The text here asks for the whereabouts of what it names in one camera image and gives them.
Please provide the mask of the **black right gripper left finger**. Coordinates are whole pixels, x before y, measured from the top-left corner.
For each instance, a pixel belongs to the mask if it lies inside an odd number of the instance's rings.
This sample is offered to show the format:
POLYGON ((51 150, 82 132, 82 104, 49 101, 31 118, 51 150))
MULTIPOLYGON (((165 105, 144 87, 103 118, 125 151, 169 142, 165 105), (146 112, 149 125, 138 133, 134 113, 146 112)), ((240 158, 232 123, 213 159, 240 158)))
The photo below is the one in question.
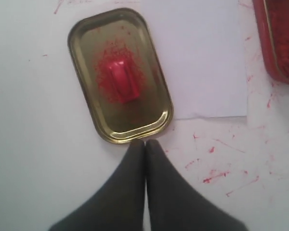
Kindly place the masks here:
POLYGON ((145 201, 145 144, 133 140, 106 183, 52 231, 141 231, 145 201))

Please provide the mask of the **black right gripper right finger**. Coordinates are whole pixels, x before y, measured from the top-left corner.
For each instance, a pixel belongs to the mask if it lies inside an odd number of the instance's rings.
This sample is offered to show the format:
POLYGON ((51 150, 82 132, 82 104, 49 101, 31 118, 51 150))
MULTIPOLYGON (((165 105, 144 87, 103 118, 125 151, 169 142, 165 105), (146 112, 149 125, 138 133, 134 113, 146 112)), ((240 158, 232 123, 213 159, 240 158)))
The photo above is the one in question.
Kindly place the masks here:
POLYGON ((146 183, 153 231, 245 231, 238 219, 198 193, 175 169, 157 140, 148 140, 146 183))

